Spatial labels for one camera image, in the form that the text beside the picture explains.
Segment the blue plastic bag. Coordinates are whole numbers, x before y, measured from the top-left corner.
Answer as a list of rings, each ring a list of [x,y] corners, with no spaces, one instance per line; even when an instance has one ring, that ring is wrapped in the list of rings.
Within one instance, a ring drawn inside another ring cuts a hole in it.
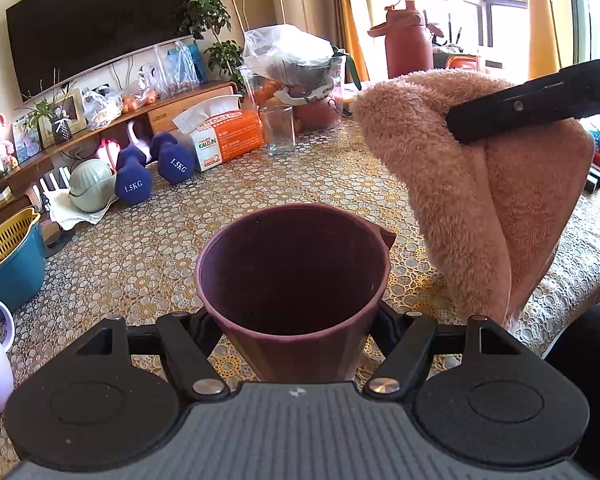
[[[162,98],[192,92],[208,82],[196,44],[176,40],[168,44],[155,44],[154,52],[156,81]]]

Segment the blue dumbbell left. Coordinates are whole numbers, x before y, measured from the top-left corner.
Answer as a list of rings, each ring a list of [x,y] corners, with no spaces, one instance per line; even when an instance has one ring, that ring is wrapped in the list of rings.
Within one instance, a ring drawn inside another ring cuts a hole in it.
[[[133,144],[119,153],[114,192],[125,205],[134,206],[150,197],[152,174],[146,165],[146,155]]]

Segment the small potted plant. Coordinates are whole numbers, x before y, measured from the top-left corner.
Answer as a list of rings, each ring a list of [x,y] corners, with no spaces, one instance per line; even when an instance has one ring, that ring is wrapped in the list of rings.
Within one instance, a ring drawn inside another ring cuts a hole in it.
[[[27,111],[26,123],[29,127],[36,126],[41,118],[47,119],[52,127],[53,137],[57,144],[71,138],[70,119],[64,109],[70,93],[76,85],[75,80],[61,84],[50,99],[42,98],[32,106],[23,107]]]

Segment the red water bottle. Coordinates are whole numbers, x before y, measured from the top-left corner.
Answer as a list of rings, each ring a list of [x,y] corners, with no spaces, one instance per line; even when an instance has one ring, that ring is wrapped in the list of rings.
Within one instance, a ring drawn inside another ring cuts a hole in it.
[[[368,31],[372,38],[385,38],[387,72],[396,78],[434,68],[430,31],[415,0],[405,0],[405,8],[386,7],[386,19]]]

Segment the orange tissue box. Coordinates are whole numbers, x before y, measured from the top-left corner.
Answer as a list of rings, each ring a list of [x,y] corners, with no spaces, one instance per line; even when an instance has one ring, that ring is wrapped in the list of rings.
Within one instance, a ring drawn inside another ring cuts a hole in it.
[[[241,99],[241,94],[214,96],[172,119],[192,149],[198,172],[220,166],[263,144],[260,117],[254,110],[242,108]]]

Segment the green round lidded pot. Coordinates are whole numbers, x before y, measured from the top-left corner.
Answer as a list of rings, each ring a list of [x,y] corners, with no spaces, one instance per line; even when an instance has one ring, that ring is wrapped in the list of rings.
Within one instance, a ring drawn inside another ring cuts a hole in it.
[[[70,174],[69,197],[84,212],[104,209],[114,196],[114,170],[98,158],[89,159]]]

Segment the teal basin with yellow strainer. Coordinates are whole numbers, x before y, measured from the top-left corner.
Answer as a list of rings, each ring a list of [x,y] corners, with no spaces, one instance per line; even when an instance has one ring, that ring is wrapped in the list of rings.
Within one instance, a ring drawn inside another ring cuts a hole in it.
[[[32,206],[0,224],[0,301],[15,313],[42,288],[45,245],[41,215]]]

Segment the purple plastic cup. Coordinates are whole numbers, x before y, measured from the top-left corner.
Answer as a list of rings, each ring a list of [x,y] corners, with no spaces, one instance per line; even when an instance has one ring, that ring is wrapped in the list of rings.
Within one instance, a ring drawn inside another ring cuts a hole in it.
[[[204,246],[197,294],[264,382],[346,382],[384,296],[395,240],[332,206],[262,209]]]

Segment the black television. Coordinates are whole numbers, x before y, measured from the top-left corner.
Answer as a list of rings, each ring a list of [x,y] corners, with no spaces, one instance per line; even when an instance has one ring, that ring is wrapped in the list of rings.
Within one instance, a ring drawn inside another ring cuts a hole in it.
[[[24,96],[104,63],[185,35],[188,0],[21,0],[6,10]]]

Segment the green potted tree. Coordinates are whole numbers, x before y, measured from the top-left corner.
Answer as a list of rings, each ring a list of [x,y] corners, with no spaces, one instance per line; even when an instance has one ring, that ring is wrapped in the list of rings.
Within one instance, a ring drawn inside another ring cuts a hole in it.
[[[221,38],[223,32],[232,31],[232,18],[245,32],[249,25],[246,0],[186,0],[180,31],[188,32],[196,41],[210,35],[212,43],[204,50],[208,69],[234,84],[238,93],[244,93],[245,81],[240,71],[244,48],[234,39]]]

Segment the orange black device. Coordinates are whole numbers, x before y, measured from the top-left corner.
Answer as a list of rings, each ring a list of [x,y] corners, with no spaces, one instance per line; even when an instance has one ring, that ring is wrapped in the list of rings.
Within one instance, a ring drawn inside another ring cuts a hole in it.
[[[434,68],[442,70],[473,70],[486,73],[486,62],[478,54],[460,53],[457,48],[433,46]]]

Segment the plastic bag over bowl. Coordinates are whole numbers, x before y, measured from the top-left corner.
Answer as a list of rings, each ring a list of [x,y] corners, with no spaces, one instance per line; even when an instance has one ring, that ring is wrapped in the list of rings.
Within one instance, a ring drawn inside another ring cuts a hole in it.
[[[240,72],[257,107],[289,106],[303,130],[340,122],[344,83],[358,76],[345,50],[291,24],[245,32]]]

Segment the patterned lace tablecloth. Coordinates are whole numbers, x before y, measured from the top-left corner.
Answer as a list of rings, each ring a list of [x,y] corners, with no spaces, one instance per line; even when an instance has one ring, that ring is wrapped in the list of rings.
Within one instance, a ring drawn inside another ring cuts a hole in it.
[[[484,315],[385,303],[394,235],[262,209],[202,250],[202,309],[110,316],[8,399],[16,479],[582,479],[570,380]]]

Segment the blue dumbbell right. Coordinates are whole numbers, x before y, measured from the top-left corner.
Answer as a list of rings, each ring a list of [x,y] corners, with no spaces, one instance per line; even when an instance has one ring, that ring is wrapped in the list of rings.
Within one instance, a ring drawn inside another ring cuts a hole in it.
[[[173,134],[155,134],[151,140],[150,154],[158,162],[158,174],[170,184],[176,185],[193,177],[193,154]]]

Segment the pink fluffy towel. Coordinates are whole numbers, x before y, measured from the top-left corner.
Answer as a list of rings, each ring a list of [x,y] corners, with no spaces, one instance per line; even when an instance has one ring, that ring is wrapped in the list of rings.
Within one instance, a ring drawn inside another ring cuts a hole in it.
[[[406,185],[460,318],[504,327],[550,267],[594,153],[575,119],[458,143],[449,109],[509,86],[473,70],[428,70],[373,84],[352,105],[372,154]]]

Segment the framed picture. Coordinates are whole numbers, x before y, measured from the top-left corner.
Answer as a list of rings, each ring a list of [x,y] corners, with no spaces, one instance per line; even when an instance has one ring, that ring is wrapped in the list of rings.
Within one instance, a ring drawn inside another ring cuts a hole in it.
[[[86,128],[79,88],[61,90],[51,98],[44,98],[38,102],[38,108],[41,110],[38,126],[44,148],[63,144]]]

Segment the wooden tv cabinet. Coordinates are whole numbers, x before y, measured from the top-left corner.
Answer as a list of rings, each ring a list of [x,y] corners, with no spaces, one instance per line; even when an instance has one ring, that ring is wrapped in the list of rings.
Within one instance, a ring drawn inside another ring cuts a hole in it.
[[[5,188],[12,190],[10,200],[0,207],[0,224],[11,214],[33,203],[32,198],[28,198],[27,203],[25,203],[23,196],[26,195],[27,190],[35,184],[39,177],[43,177],[44,174],[54,169],[52,158],[57,154],[69,153],[70,148],[91,140],[96,140],[99,143],[102,139],[114,139],[119,141],[122,146],[125,146],[128,144],[128,141],[122,139],[122,128],[130,120],[135,120],[142,126],[146,126],[150,136],[163,131],[174,132],[175,125],[172,119],[176,115],[214,96],[230,96],[236,93],[237,87],[234,82],[208,82],[208,84],[203,84],[192,92],[182,93],[174,96],[174,98],[158,100],[154,104],[139,108],[135,112],[124,114],[106,128],[93,131],[85,129],[75,134],[69,141],[63,144],[55,144],[46,148],[41,153],[24,162],[7,177],[0,180],[0,191],[4,191]]]

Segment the blue dumbbell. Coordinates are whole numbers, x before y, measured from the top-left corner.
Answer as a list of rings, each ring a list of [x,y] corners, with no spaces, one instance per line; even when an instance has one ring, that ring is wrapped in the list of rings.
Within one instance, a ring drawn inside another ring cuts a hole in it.
[[[114,192],[125,205],[134,206],[150,197],[152,174],[146,165],[146,155],[133,144],[119,153]]]
[[[170,184],[176,185],[193,177],[193,154],[173,134],[155,134],[151,140],[150,154],[158,162],[158,174]]]

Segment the clear drinking glass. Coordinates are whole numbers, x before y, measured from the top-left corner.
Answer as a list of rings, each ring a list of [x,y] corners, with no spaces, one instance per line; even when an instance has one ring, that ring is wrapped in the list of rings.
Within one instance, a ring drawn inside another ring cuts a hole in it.
[[[268,105],[260,108],[268,154],[278,155],[294,150],[294,111],[288,105]]]

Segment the white cloth under pot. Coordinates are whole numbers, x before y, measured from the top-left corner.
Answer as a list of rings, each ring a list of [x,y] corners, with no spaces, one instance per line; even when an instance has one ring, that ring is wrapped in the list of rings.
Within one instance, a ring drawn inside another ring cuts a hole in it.
[[[78,208],[69,196],[66,188],[60,188],[56,191],[46,191],[43,197],[48,200],[50,205],[50,220],[59,224],[64,231],[70,231],[78,223],[87,222],[93,226],[102,221],[106,212],[118,200],[117,196],[112,196],[106,206],[99,211],[86,212]]]

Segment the pink kettlebell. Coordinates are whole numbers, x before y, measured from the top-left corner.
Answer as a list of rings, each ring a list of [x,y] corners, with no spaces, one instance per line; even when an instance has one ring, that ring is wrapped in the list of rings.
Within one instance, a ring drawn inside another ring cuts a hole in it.
[[[146,143],[145,140],[143,140],[136,134],[134,120],[130,120],[129,122],[126,123],[126,130],[128,130],[129,144],[138,148],[145,155],[146,162],[149,162],[150,161],[150,147]]]

